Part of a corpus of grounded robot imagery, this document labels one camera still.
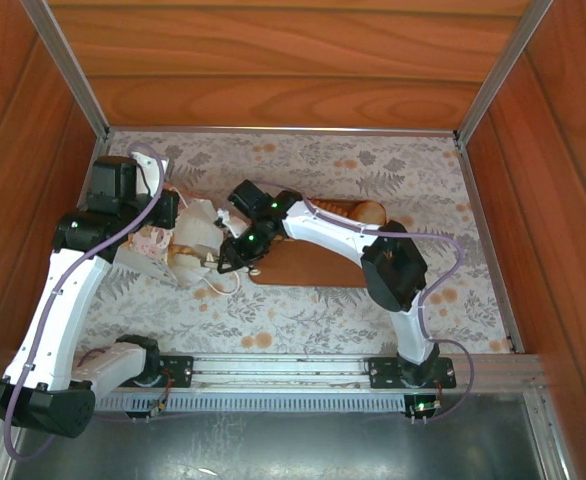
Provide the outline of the circuit board with green light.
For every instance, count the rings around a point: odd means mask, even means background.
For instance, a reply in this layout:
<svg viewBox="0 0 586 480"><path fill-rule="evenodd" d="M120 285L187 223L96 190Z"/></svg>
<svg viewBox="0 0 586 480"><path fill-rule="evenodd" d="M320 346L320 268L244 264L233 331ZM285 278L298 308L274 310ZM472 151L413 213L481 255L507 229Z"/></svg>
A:
<svg viewBox="0 0 586 480"><path fill-rule="evenodd" d="M407 418L425 421L438 412L441 401L436 395L405 395L404 405Z"/></svg>

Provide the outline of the floral patterned tablecloth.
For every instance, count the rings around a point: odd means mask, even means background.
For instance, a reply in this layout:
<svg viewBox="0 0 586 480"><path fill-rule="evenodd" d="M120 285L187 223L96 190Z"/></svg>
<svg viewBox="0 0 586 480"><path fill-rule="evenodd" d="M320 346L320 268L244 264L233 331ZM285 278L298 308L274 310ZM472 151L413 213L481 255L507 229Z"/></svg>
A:
<svg viewBox="0 0 586 480"><path fill-rule="evenodd" d="M454 142L382 137L119 132L109 151L141 142L168 156L186 195L223 202L243 180L265 180L314 198L374 200L419 243L437 290L425 315L441 350L504 354L511 342L485 259L466 172ZM388 314L363 289L261 286L249 276L210 274L182 288L125 267L104 278L79 346L135 333L165 351L380 354L396 350Z"/></svg>

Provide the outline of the fake croissant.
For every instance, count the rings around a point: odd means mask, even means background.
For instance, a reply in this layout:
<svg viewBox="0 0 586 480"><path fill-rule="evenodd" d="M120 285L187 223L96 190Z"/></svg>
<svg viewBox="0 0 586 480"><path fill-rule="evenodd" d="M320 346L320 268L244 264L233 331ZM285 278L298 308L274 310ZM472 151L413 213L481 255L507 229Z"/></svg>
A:
<svg viewBox="0 0 586 480"><path fill-rule="evenodd" d="M168 256L170 258L174 258L177 255L186 255L186 256L193 256L198 258L201 261L204 261L207 258L209 252L206 249L195 249L188 245L181 245L181 244L171 244L168 247Z"/></svg>

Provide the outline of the aluminium wall edge strip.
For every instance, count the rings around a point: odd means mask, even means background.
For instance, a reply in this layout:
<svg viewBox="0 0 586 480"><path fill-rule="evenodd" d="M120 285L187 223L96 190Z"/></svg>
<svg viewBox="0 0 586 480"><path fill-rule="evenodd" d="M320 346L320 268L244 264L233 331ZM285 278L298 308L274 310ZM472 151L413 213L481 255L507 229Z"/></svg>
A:
<svg viewBox="0 0 586 480"><path fill-rule="evenodd" d="M455 130L395 129L395 128L341 128L341 127L265 127L265 126L111 126L109 132L154 133L219 133L219 134L278 134L278 135L341 135L385 137L455 138Z"/></svg>

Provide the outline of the brown rectangular tray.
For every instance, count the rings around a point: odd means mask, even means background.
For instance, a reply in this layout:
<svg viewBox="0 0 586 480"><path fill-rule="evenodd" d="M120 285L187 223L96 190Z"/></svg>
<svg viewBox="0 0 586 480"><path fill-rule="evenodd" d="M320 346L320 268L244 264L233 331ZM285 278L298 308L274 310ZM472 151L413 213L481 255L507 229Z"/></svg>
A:
<svg viewBox="0 0 586 480"><path fill-rule="evenodd" d="M309 242L277 237L255 265L258 285L364 288L364 274L351 260Z"/></svg>

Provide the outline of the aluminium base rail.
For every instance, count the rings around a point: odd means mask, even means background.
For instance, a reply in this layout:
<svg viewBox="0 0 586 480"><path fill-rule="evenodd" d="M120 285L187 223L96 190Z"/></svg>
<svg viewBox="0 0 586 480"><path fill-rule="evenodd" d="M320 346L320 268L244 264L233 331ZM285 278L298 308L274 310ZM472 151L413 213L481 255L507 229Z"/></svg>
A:
<svg viewBox="0 0 586 480"><path fill-rule="evenodd" d="M544 390L549 381L540 360L527 354L448 354L457 380L454 389L372 389L367 358L358 354L204 354L193 356L190 388L174 392L251 393L522 393Z"/></svg>

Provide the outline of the round golden fake bun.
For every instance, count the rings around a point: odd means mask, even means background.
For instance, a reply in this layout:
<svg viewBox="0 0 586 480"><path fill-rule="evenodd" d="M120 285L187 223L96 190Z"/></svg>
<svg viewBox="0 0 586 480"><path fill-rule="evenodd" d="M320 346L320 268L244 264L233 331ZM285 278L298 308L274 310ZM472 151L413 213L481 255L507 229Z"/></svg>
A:
<svg viewBox="0 0 586 480"><path fill-rule="evenodd" d="M348 214L350 220L374 225L384 225L387 222L387 213L384 206L375 201L358 203Z"/></svg>

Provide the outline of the aluminium frame post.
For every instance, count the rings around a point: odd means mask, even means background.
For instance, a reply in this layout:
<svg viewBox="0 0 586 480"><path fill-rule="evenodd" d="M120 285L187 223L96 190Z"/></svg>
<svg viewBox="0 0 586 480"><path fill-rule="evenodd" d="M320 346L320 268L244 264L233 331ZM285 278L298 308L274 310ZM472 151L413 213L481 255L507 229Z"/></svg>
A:
<svg viewBox="0 0 586 480"><path fill-rule="evenodd" d="M46 0L20 0L22 7L99 139L110 125L66 36Z"/></svg>
<svg viewBox="0 0 586 480"><path fill-rule="evenodd" d="M466 146L554 0L531 0L457 130Z"/></svg>

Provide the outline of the ribbed fake bread roll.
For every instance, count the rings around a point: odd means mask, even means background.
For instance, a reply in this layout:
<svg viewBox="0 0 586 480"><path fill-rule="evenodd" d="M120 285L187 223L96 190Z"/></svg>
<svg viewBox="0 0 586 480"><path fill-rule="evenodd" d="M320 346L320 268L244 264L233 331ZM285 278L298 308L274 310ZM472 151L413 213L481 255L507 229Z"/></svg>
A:
<svg viewBox="0 0 586 480"><path fill-rule="evenodd" d="M349 218L357 206L356 201L339 199L311 199L311 204L331 214Z"/></svg>

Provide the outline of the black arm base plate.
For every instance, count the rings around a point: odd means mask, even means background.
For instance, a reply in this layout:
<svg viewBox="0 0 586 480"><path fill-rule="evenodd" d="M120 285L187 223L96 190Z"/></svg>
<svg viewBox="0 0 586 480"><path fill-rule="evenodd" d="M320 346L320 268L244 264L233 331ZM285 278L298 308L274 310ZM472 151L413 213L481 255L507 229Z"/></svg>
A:
<svg viewBox="0 0 586 480"><path fill-rule="evenodd" d="M372 389L454 389L457 380L450 358L438 357L420 365L396 357L372 357L366 361Z"/></svg>
<svg viewBox="0 0 586 480"><path fill-rule="evenodd" d="M190 388L194 358L184 355L161 355L159 367L154 375L132 378L119 388Z"/></svg>

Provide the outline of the grey metal sheet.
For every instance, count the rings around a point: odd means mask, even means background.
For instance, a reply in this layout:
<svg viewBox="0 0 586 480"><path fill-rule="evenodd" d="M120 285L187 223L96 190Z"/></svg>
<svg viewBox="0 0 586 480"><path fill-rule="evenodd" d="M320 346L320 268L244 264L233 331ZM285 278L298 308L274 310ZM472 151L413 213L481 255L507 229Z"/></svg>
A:
<svg viewBox="0 0 586 480"><path fill-rule="evenodd" d="M9 480L541 480L522 401L475 395L415 425L369 413L198 413L94 421L75 439L21 449Z"/></svg>

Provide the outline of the cartoon animal paper bag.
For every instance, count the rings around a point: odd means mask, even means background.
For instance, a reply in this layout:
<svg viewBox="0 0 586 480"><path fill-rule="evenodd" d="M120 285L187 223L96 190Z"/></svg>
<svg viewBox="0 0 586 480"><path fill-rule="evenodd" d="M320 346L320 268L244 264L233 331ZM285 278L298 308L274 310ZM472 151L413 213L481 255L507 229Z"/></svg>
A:
<svg viewBox="0 0 586 480"><path fill-rule="evenodd" d="M145 225L130 233L118 247L114 265L147 275L172 287L189 288L204 283L222 296L238 293L241 288L238 274L232 275L232 286L225 290L212 282L215 263L205 263L193 256L168 256L168 247L171 244L188 245L219 253L223 241L222 230L214 225L217 211L210 200L185 197L175 187L170 191L178 195L175 226L168 229Z"/></svg>

